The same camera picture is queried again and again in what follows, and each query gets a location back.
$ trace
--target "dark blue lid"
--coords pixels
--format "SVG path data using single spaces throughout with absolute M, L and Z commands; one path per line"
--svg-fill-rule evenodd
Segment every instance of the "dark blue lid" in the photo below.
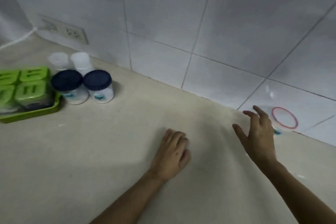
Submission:
M 84 76 L 83 83 L 88 90 L 103 90 L 110 86 L 112 78 L 104 70 L 93 70 Z
M 55 74 L 51 79 L 51 85 L 56 91 L 75 90 L 83 83 L 83 77 L 76 70 L 64 70 Z

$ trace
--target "red rubber band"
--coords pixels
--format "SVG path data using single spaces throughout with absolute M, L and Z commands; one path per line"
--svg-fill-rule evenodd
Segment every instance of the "red rubber band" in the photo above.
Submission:
M 274 110 L 275 110 L 275 109 L 281 109 L 281 110 L 284 110 L 284 111 L 288 112 L 288 113 L 292 116 L 292 118 L 294 119 L 294 121 L 295 121 L 295 126 L 294 126 L 294 127 L 288 127 L 288 126 L 286 126 L 286 125 L 283 125 L 280 121 L 278 121 L 278 120 L 275 118 L 275 115 L 274 115 Z M 295 115 L 292 114 L 292 113 L 291 113 L 290 111 L 288 111 L 287 109 L 282 108 L 282 107 L 274 107 L 274 108 L 272 109 L 272 117 L 273 117 L 273 119 L 274 119 L 277 123 L 279 123 L 279 124 L 280 124 L 281 126 L 283 126 L 284 128 L 296 129 L 296 128 L 298 127 L 298 125 L 299 125 L 299 122 L 298 122 L 297 118 L 295 117 Z

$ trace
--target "electrical outlet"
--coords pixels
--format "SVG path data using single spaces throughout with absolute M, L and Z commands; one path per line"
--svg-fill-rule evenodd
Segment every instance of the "electrical outlet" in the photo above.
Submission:
M 45 30 L 60 34 L 63 37 L 73 39 L 82 44 L 88 44 L 84 29 L 55 20 L 44 15 L 39 16 L 44 23 Z

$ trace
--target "beige countertop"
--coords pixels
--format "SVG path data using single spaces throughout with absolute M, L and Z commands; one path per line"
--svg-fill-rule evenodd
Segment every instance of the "beige countertop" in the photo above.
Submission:
M 47 64 L 74 50 L 33 37 L 0 52 L 1 67 Z M 150 204 L 140 223 L 296 223 L 245 154 L 232 123 L 241 112 L 93 59 L 115 99 L 65 105 L 47 116 L 0 124 L 0 222 L 88 223 L 148 168 L 166 128 L 190 140 L 191 163 Z M 336 148 L 288 133 L 276 137 L 283 164 L 336 210 Z

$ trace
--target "white cap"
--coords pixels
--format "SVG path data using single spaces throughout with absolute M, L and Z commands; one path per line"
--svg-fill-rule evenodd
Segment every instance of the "white cap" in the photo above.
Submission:
M 66 70 L 72 67 L 69 57 L 64 52 L 54 52 L 48 57 L 49 62 L 57 69 L 57 70 Z
M 86 52 L 76 52 L 71 55 L 71 60 L 75 64 L 75 68 L 82 76 L 94 70 L 90 56 Z

